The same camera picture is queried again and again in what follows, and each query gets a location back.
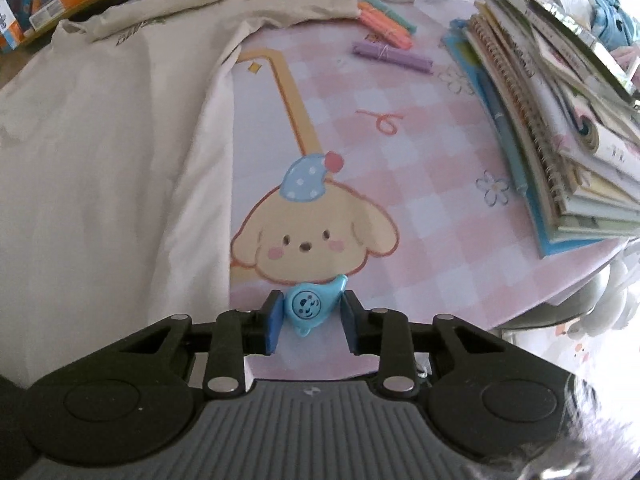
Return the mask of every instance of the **beige cloth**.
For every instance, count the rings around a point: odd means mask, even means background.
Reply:
[[[58,26],[0,91],[0,374],[27,385],[162,317],[227,308],[236,48],[265,23],[356,13],[138,0]]]

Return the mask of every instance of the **dog ear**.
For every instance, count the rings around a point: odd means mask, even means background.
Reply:
[[[398,229],[392,219],[366,198],[353,196],[353,233],[371,253],[391,254],[398,245]]]
[[[238,234],[231,240],[231,256],[245,267],[257,265],[257,253],[260,248],[260,237],[266,217],[270,193],[255,205],[244,220]]]

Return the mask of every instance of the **silver screw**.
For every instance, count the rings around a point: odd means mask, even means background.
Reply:
[[[403,393],[413,390],[415,383],[409,377],[394,375],[391,377],[387,377],[383,381],[382,385],[390,392]]]
[[[235,380],[233,377],[214,377],[210,379],[207,383],[207,387],[212,392],[217,392],[219,394],[229,394],[238,389],[240,383]]]

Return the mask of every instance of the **gray ribbed panel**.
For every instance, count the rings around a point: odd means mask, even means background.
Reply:
[[[480,467],[444,446],[415,406],[362,381],[259,381],[242,399],[210,402],[154,457],[110,469],[41,459],[21,480],[472,480],[469,466]]]

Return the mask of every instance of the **rolled paper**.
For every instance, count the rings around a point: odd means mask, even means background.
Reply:
[[[390,17],[392,20],[394,20],[401,27],[403,27],[406,30],[408,30],[409,34],[415,34],[415,31],[418,30],[418,27],[416,27],[413,23],[411,23],[408,20],[404,19],[402,16],[400,16],[400,14],[395,12],[393,9],[390,9],[389,7],[387,7],[380,0],[364,0],[364,1],[367,2],[368,4],[372,5],[373,7],[375,7],[377,10],[382,12],[385,16]]]
[[[406,30],[404,27],[401,27],[398,23],[396,23],[391,18],[385,16],[382,12],[377,10],[371,4],[368,4],[367,2],[360,2],[358,3],[358,8],[360,10],[366,10],[370,12],[373,16],[375,16],[380,21],[380,23],[384,23],[387,28],[390,28],[391,30],[396,31],[396,33],[398,33],[399,36],[406,36],[408,38],[411,37],[408,30]]]
[[[374,16],[368,10],[360,11],[360,22],[373,30],[376,34],[382,37],[389,44],[401,48],[403,50],[409,50],[414,46],[413,41],[408,36],[398,34],[395,29],[388,28],[386,23],[380,22],[377,16]]]
[[[407,66],[421,72],[431,73],[431,67],[433,67],[433,61],[428,57],[370,41],[354,41],[353,53],[371,59]]]

